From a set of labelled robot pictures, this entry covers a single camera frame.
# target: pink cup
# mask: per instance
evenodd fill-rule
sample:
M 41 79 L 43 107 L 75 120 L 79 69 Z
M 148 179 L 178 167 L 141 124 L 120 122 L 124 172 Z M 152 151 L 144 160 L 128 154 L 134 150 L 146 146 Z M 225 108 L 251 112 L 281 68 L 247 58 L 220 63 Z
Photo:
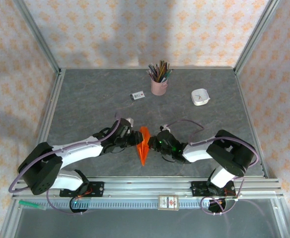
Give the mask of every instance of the pink cup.
M 157 83 L 154 80 L 151 80 L 151 92 L 157 96 L 165 94 L 168 86 L 167 81 L 168 80 L 163 83 Z

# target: orange folded paper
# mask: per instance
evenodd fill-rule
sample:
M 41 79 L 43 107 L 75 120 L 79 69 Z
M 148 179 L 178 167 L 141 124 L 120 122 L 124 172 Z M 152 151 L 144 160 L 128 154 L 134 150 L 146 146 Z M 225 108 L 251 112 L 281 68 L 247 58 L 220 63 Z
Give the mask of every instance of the orange folded paper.
M 140 129 L 140 132 L 143 135 L 143 141 L 137 145 L 137 151 L 139 153 L 140 159 L 141 159 L 141 163 L 144 166 L 145 165 L 145 161 L 147 158 L 147 154 L 149 152 L 149 146 L 148 146 L 148 141 L 150 138 L 150 134 L 149 134 L 149 130 L 147 127 L 142 126 Z

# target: label sticker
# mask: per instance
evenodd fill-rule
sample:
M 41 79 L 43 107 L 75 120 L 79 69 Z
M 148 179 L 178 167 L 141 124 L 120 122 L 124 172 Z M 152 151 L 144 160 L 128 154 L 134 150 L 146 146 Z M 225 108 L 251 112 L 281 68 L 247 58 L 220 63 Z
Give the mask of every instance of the label sticker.
M 137 92 L 137 93 L 130 94 L 130 97 L 131 97 L 132 101 L 134 101 L 136 99 L 144 98 L 145 95 L 144 95 L 143 91 L 140 91 L 140 92 Z
M 178 196 L 160 195 L 158 197 L 158 209 L 178 211 L 179 210 Z

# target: floral wallpaper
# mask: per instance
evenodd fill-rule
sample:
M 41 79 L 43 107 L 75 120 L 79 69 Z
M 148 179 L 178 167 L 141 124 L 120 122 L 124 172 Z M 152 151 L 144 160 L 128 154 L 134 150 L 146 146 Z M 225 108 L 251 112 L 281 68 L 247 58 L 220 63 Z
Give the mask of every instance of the floral wallpaper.
M 269 173 L 290 209 L 290 0 L 282 0 L 239 76 Z
M 12 0 L 0 0 L 0 231 L 8 187 L 33 149 L 54 72 Z
M 268 0 L 26 0 L 60 67 L 234 66 Z

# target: white container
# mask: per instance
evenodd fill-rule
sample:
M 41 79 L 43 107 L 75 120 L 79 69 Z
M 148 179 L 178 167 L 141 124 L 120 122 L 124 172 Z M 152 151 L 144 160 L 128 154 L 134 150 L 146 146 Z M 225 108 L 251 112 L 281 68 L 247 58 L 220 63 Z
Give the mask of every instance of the white container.
M 204 88 L 196 89 L 191 93 L 191 99 L 196 106 L 201 106 L 206 104 L 210 97 Z

